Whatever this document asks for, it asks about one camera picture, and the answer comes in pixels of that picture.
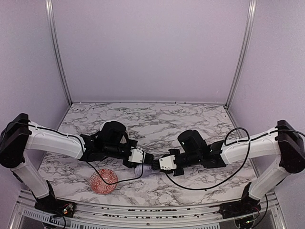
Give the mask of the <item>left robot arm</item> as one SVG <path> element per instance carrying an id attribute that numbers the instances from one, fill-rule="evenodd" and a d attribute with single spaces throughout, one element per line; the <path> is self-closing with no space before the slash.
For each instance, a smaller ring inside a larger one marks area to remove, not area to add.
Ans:
<path id="1" fill-rule="evenodd" d="M 43 127 L 21 113 L 1 133 L 0 164 L 22 181 L 37 201 L 50 202 L 56 200 L 52 188 L 32 164 L 28 152 L 54 153 L 86 163 L 116 158 L 125 166 L 142 165 L 146 157 L 120 122 L 105 122 L 92 135 L 73 135 Z"/>

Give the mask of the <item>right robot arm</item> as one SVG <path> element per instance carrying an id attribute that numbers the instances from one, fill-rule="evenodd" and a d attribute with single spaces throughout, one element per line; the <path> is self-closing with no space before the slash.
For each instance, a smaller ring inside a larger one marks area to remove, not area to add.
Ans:
<path id="1" fill-rule="evenodd" d="M 230 131 L 227 128 L 237 128 L 242 127 L 245 128 L 249 135 L 258 135 L 262 132 L 265 132 L 269 129 L 273 129 L 277 126 L 277 120 L 281 118 L 276 117 L 275 119 L 269 119 L 261 121 L 256 118 L 256 120 L 247 120 L 247 119 L 238 119 L 235 120 L 236 127 L 227 127 L 225 124 L 219 124 L 219 126 L 204 127 L 203 125 L 198 127 L 189 126 L 186 128 L 196 129 L 202 135 L 202 139 L 206 138 L 206 141 L 209 142 L 207 145 L 212 145 L 215 141 L 224 141 L 225 136 Z M 294 127 L 295 130 L 298 130 L 302 133 L 305 133 L 305 123 L 304 121 L 298 120 L 290 120 L 290 125 Z M 230 134 L 229 141 L 236 141 L 237 138 L 247 138 L 247 134 L 244 130 L 235 130 L 234 134 Z M 207 188 L 215 186 L 216 184 L 224 181 L 226 178 L 231 176 L 234 172 L 236 172 L 240 166 L 243 164 L 243 161 L 246 157 L 247 153 L 247 143 L 233 144 L 234 149 L 229 151 L 222 150 L 222 153 L 219 154 L 222 157 L 223 162 L 227 165 L 226 167 L 217 167 L 217 168 L 205 168 L 202 165 L 194 165 L 193 167 L 185 168 L 185 175 L 179 177 L 173 177 L 172 174 L 169 174 L 171 179 L 175 180 L 176 183 L 180 183 L 181 186 L 191 188 Z M 160 180 L 160 185 L 164 188 L 164 193 L 167 195 L 171 195 L 172 198 L 176 200 L 168 200 L 171 202 L 177 202 L 177 204 L 173 204 L 173 206 L 179 205 L 194 205 L 194 204 L 204 204 L 204 203 L 213 203 L 213 202 L 223 202 L 230 201 L 235 199 L 240 199 L 242 196 L 242 192 L 244 187 L 249 183 L 256 181 L 258 177 L 261 177 L 262 174 L 268 170 L 271 164 L 276 160 L 278 156 L 280 156 L 280 152 L 275 152 L 274 150 L 263 150 L 262 146 L 253 146 L 253 142 L 251 142 L 250 153 L 247 158 L 247 161 L 243 168 L 240 169 L 238 173 L 235 174 L 231 179 L 222 183 L 221 185 L 207 189 L 207 190 L 187 190 L 181 187 L 176 186 L 172 183 L 167 177 L 166 174 L 162 174 L 162 180 Z M 289 187 L 285 187 L 285 185 L 292 185 L 295 188 L 302 188 L 302 184 L 297 184 L 297 181 L 300 180 L 302 182 L 302 178 L 304 178 L 304 170 L 300 171 L 302 173 L 295 173 L 292 175 L 292 178 L 287 178 L 286 183 L 283 182 L 281 186 L 277 186 L 278 197 L 283 199 L 285 195 L 292 196 L 296 194 L 289 194 Z"/>

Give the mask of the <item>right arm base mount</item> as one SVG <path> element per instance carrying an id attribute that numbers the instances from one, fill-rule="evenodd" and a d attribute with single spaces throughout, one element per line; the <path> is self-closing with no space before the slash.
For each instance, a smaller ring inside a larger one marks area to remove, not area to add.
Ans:
<path id="1" fill-rule="evenodd" d="M 247 184 L 243 190 L 242 197 L 238 201 L 223 203 L 219 206 L 219 211 L 223 219 L 238 217 L 260 211 L 260 200 L 253 199 L 249 196 L 251 183 Z"/>

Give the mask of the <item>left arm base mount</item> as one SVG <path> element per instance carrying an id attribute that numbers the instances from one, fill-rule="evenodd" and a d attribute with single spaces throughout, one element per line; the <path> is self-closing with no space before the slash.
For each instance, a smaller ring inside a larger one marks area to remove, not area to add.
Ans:
<path id="1" fill-rule="evenodd" d="M 53 188 L 49 181 L 46 181 L 49 193 L 46 197 L 35 198 L 35 208 L 48 213 L 56 213 L 69 218 L 72 218 L 76 209 L 76 203 L 66 200 L 57 199 L 55 197 Z"/>

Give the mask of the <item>lilac folding umbrella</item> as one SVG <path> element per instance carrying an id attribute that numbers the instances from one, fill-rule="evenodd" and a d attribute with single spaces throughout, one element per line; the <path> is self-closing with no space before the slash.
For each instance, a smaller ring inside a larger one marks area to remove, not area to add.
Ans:
<path id="1" fill-rule="evenodd" d="M 140 164 L 134 169 L 135 177 L 149 177 L 152 175 L 159 174 L 159 170 L 153 170 L 150 165 Z"/>

